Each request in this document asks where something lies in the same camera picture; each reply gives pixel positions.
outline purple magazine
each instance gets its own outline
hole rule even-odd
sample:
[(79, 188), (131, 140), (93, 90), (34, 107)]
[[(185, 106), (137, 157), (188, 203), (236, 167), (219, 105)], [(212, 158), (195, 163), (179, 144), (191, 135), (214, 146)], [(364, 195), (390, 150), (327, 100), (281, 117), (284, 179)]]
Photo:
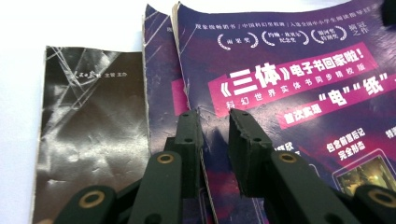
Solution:
[(178, 6), (180, 63), (199, 110), (219, 223), (265, 223), (227, 156), (230, 108), (247, 110), (276, 150), (301, 155), (330, 187), (396, 190), (396, 30), (382, 1), (299, 13), (205, 14)]
[[(163, 151), (167, 137), (175, 136), (178, 116), (189, 109), (170, 17), (149, 5), (144, 20), (143, 53), (148, 144), (151, 154), (155, 154)], [(212, 212), (204, 185), (198, 199), (183, 200), (183, 223), (211, 223)]]

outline magazine cover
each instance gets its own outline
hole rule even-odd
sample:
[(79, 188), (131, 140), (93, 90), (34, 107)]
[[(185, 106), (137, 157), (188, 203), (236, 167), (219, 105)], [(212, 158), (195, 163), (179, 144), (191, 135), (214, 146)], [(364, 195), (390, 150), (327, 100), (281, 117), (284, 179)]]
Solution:
[(383, 26), (381, 4), (227, 14), (178, 5), (178, 53), (219, 223), (267, 222), (263, 200), (241, 197), (232, 172), (231, 108), (248, 111), (275, 150), (301, 155), (334, 189), (396, 190), (396, 28)]
[[(169, 15), (147, 5), (144, 20), (144, 73), (148, 99), (149, 148), (163, 151), (177, 132), (178, 116), (189, 110)], [(205, 181), (196, 199), (183, 200), (183, 223), (212, 223)]]
[(119, 191), (149, 159), (141, 52), (47, 47), (33, 223), (90, 185)]

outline white table surface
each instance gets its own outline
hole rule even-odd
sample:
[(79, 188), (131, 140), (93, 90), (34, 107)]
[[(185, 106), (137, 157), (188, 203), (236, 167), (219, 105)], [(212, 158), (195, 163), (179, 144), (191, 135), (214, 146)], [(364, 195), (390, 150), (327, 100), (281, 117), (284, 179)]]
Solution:
[[(347, 0), (185, 0), (204, 12), (305, 11)], [(13, 0), (0, 3), (0, 222), (31, 223), (45, 46), (141, 51), (147, 3), (170, 14), (176, 1)]]

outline black object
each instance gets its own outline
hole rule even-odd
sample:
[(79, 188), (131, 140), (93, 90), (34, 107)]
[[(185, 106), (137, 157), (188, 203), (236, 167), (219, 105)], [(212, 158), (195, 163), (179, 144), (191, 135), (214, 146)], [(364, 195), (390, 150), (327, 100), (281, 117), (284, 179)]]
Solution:
[(381, 16), (385, 26), (396, 24), (396, 0), (384, 0), (381, 6)]
[(202, 129), (196, 111), (179, 117), (176, 137), (150, 157), (141, 180), (116, 193), (106, 186), (87, 187), (73, 196), (54, 224), (177, 224), (182, 199), (197, 197)]
[(367, 185), (349, 197), (329, 188), (303, 158), (275, 151), (246, 111), (230, 112), (229, 156), (241, 193), (265, 199), (271, 224), (396, 221), (396, 192)]

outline exclamation mark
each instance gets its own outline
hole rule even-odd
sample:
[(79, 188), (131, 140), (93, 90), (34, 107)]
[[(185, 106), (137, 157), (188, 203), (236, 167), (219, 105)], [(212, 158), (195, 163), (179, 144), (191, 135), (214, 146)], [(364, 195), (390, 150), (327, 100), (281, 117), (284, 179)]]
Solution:
[(361, 58), (364, 57), (363, 54), (361, 53), (361, 50), (360, 50), (360, 49), (356, 49), (356, 51), (359, 53), (359, 55), (361, 56)]

